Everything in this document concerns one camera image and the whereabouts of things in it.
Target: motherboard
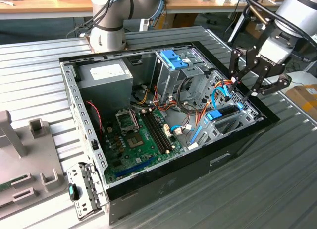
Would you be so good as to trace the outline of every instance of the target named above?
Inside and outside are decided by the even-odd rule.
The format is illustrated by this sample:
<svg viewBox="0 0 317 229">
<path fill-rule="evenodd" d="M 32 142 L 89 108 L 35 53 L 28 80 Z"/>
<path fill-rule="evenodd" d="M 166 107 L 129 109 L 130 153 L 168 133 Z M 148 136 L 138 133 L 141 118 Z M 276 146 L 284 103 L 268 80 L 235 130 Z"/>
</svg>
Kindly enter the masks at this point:
<svg viewBox="0 0 317 229">
<path fill-rule="evenodd" d="M 122 133 L 122 125 L 132 126 L 134 119 L 124 118 L 121 126 L 116 119 L 108 124 L 104 154 L 108 161 L 106 181 L 113 183 L 159 162 L 184 152 L 180 142 L 165 136 L 166 123 L 158 109 L 148 114 L 134 114 L 138 129 Z"/>
</svg>

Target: floor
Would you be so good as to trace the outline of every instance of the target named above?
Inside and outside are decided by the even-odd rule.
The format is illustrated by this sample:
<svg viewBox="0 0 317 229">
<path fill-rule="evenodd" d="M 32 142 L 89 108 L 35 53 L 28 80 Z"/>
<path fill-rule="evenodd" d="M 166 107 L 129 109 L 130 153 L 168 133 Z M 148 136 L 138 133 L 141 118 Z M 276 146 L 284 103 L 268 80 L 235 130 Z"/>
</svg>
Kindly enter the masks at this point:
<svg viewBox="0 0 317 229">
<path fill-rule="evenodd" d="M 208 18 L 214 24 L 207 24 L 206 18 L 199 14 L 195 20 L 195 26 L 203 26 L 212 30 L 216 35 L 227 41 L 232 28 L 226 33 L 224 31 L 230 24 L 228 13 L 208 14 Z M 74 29 L 78 24 L 83 23 L 83 18 L 52 18 L 52 19 L 24 19 L 24 20 L 0 20 L 0 44 L 12 44 L 22 42 L 34 42 L 44 40 L 54 40 L 66 38 L 66 34 Z M 139 30 L 139 19 L 125 20 L 124 28 L 126 32 L 136 32 Z M 256 43 L 256 38 L 248 32 L 239 33 L 236 42 L 237 46 L 248 48 Z M 291 61 L 286 68 L 286 72 L 303 71 L 307 64 Z M 317 77 L 317 65 L 310 69 L 310 73 Z"/>
</svg>

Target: wooden table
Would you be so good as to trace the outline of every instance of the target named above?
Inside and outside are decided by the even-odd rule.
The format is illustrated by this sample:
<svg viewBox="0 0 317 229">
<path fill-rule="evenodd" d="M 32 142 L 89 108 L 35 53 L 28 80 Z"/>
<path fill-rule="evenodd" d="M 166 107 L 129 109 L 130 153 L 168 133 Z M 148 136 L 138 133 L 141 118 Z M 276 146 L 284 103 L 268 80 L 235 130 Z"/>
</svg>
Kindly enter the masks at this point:
<svg viewBox="0 0 317 229">
<path fill-rule="evenodd" d="M 13 3 L 16 6 L 0 3 L 0 20 L 92 16 L 92 3 L 90 0 L 23 0 L 13 1 Z M 272 10 L 277 9 L 277 6 L 268 1 L 264 1 L 262 4 Z M 236 4 L 219 5 L 215 0 L 166 0 L 168 14 L 233 12 L 235 6 Z M 242 11 L 244 6 L 244 3 L 240 4 L 237 11 Z"/>
</svg>

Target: yellow wire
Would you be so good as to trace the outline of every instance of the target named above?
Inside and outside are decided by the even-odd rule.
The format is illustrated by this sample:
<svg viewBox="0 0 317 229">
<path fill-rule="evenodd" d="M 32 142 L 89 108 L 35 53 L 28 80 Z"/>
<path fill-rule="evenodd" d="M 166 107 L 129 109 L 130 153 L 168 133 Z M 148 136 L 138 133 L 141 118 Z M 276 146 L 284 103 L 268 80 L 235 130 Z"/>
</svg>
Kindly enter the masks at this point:
<svg viewBox="0 0 317 229">
<path fill-rule="evenodd" d="M 143 104 L 147 100 L 147 95 L 148 95 L 148 91 L 145 92 L 143 100 L 138 102 L 138 104 Z"/>
</svg>

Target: robotiq logo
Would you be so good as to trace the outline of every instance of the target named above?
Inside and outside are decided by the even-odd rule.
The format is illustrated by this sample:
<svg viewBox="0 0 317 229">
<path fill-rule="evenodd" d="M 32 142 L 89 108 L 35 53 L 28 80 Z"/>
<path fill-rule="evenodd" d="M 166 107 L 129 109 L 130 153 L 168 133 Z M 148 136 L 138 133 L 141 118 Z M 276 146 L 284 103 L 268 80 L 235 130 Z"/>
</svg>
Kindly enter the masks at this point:
<svg viewBox="0 0 317 229">
<path fill-rule="evenodd" d="M 268 58 L 262 56 L 260 53 L 257 54 L 256 57 L 260 57 L 261 59 L 265 60 L 267 63 L 270 63 L 273 66 L 276 66 L 276 63 L 274 63 L 273 61 L 269 60 Z"/>
</svg>

